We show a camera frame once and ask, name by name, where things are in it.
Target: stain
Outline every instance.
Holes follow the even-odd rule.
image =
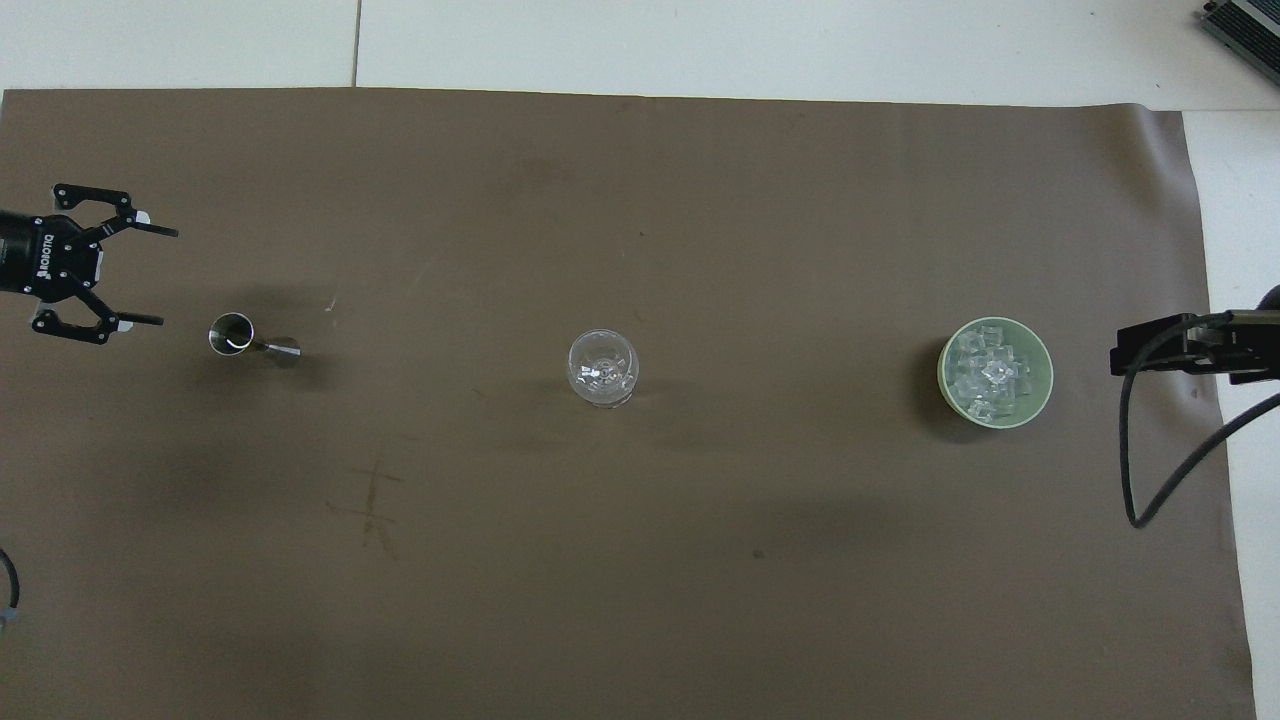
[[[378,480],[396,480],[398,483],[403,483],[404,479],[383,473],[381,464],[383,464],[383,457],[381,455],[379,455],[378,459],[374,460],[374,466],[369,470],[348,468],[348,470],[351,470],[352,473],[369,475],[369,489],[365,493],[364,509],[356,510],[352,507],[339,507],[329,501],[325,501],[325,505],[329,507],[329,510],[334,512],[358,515],[364,518],[365,519],[364,542],[361,542],[361,547],[369,547],[369,542],[376,537],[379,544],[383,546],[383,552],[387,553],[387,556],[390,557],[392,560],[398,560],[399,556],[396,553],[396,546],[392,543],[390,530],[388,530],[388,525],[396,524],[396,520],[388,518],[387,515],[379,515],[378,512],[374,512],[374,507],[378,503]]]

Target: white floor tile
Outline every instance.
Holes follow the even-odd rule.
[[[1277,109],[1198,1],[364,0],[358,83]]]

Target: black robotic arm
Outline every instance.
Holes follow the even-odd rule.
[[[106,343],[114,332],[124,332],[134,323],[164,324],[154,315],[116,313],[97,295],[102,264],[102,241],[113,234],[136,228],[169,237],[178,231],[151,224],[151,218],[133,208],[128,192],[102,190],[78,184],[54,186],[54,205],[68,211],[81,202],[104,202],[115,215],[102,223],[82,228],[63,214],[23,215],[0,210],[0,290],[37,299],[31,328],[37,333],[68,340]],[[96,325],[70,325],[64,323],[54,305],[76,297],[97,315]]]

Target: electronic device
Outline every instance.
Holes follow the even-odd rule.
[[[1280,0],[1208,3],[1201,27],[1280,85]]]

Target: glass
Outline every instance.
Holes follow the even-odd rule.
[[[617,407],[631,400],[640,361],[627,338],[607,331],[588,331],[568,348],[568,384],[596,407]]]

